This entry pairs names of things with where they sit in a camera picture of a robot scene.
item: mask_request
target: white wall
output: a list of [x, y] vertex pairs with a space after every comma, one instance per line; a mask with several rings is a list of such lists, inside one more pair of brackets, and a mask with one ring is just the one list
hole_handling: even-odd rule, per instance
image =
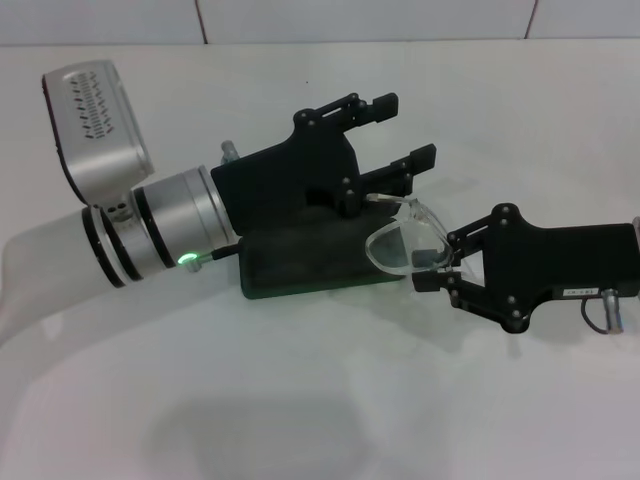
[[0, 45], [203, 43], [195, 0], [0, 0]]
[[640, 36], [639, 0], [539, 0], [530, 38]]
[[523, 38], [534, 0], [200, 0], [212, 43]]

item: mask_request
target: label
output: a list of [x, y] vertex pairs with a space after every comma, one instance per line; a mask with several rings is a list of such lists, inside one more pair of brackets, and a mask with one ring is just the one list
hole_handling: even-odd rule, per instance
[[567, 288], [562, 292], [563, 297], [593, 297], [600, 293], [599, 288]]

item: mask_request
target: cable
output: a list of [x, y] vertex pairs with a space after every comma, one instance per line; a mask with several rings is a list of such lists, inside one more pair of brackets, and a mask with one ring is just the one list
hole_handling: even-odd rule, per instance
[[589, 300], [589, 299], [588, 298], [583, 298], [582, 299], [582, 304], [580, 305], [580, 313], [582, 313], [582, 318], [584, 318], [584, 321], [587, 322], [587, 325], [589, 325], [594, 332], [599, 333], [600, 335], [609, 335], [609, 332], [607, 332], [603, 328], [600, 328], [600, 327], [596, 326], [589, 319], [589, 316], [587, 315], [587, 300]]

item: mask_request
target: green led light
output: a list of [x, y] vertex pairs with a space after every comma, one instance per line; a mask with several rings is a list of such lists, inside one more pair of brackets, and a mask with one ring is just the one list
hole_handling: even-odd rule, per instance
[[193, 260], [195, 260], [196, 258], [198, 258], [198, 254], [197, 253], [185, 253], [183, 256], [181, 256], [178, 259], [178, 265], [184, 265], [187, 262], [191, 262]]

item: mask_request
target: safety glasses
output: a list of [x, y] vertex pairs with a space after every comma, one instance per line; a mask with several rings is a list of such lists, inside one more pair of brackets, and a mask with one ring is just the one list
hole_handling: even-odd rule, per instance
[[438, 217], [416, 199], [371, 193], [369, 202], [400, 205], [394, 220], [367, 238], [365, 251], [380, 270], [410, 275], [451, 265], [453, 250]]

